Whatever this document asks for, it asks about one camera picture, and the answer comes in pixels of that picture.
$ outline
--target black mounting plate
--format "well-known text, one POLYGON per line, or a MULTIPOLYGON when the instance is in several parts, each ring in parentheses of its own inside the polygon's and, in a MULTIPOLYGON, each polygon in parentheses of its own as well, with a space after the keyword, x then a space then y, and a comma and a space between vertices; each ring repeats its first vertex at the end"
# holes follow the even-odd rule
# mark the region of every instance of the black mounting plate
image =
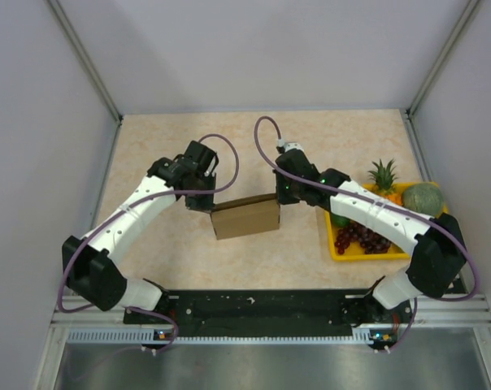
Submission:
MULTIPOLYGON (((317 337, 350 336, 351 324, 342 313, 345 297, 367 289, 319 290, 171 290, 156 312, 173 318, 184 337, 317 337)), ((410 319, 403 302, 388 310, 379 323, 410 319)), ((145 314, 126 313, 126 324, 165 324, 145 314)))

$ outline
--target pineapple leaves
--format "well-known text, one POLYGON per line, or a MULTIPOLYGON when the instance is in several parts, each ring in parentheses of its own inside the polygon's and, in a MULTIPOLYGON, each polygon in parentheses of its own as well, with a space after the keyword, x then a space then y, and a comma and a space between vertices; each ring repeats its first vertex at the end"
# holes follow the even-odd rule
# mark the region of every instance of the pineapple leaves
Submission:
POLYGON ((397 179, 395 171, 395 159, 392 158, 386 166, 383 164, 381 158, 379 164, 372 161, 372 165, 377 168, 377 171, 368 171, 371 179, 373 179, 377 186, 383 190, 389 190, 393 187, 393 181, 397 179))

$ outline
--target white ventilation grille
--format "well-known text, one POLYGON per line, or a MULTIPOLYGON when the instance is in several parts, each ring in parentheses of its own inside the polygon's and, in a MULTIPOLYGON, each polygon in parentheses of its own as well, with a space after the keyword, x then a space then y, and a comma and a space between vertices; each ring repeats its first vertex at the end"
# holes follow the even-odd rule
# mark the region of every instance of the white ventilation grille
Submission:
POLYGON ((71 329, 71 344, 153 344, 153 329, 71 329))
MULTIPOLYGON (((352 336, 328 337, 177 337, 178 345, 352 345, 372 344, 369 329, 352 329, 352 336)), ((153 329, 71 329, 71 344, 165 344, 153 329)))

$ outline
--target pineapple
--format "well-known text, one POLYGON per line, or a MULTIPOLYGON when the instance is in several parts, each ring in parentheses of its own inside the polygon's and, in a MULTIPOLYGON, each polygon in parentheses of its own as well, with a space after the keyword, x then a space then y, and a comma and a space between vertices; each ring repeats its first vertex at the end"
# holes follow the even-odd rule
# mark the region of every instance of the pineapple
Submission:
POLYGON ((395 185, 393 185, 393 181, 397 179, 395 173, 393 173, 395 169, 394 163, 395 160, 391 159, 385 167, 381 159, 379 160, 379 164, 372 161, 377 171, 368 171, 368 173, 370 173, 371 179, 376 182, 374 193, 402 206, 401 194, 397 192, 395 185))

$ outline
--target yellow tray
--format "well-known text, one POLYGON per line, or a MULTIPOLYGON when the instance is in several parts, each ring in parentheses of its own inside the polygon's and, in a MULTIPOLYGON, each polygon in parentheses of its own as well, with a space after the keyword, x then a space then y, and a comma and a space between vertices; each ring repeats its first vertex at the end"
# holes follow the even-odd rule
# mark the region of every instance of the yellow tray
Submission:
MULTIPOLYGON (((396 183, 395 186, 398 193, 402 193, 405 189, 414 184, 417 183, 396 183)), ((363 187, 368 191, 372 191, 375 185, 363 184, 363 187)), ((448 212, 446 206, 444 206, 443 211, 445 213, 448 212)), ((344 254, 339 254, 337 252, 337 248, 334 246, 334 241, 336 241, 337 233, 340 228, 331 224, 330 214, 327 211, 325 211, 325 221, 327 224, 328 250, 330 252, 332 260, 334 260, 335 262, 356 262, 359 260, 403 260, 410 258, 408 254, 404 253, 401 248, 394 244, 390 246, 388 253, 365 254, 365 249, 361 248, 358 242, 353 242, 345 250, 344 254)))

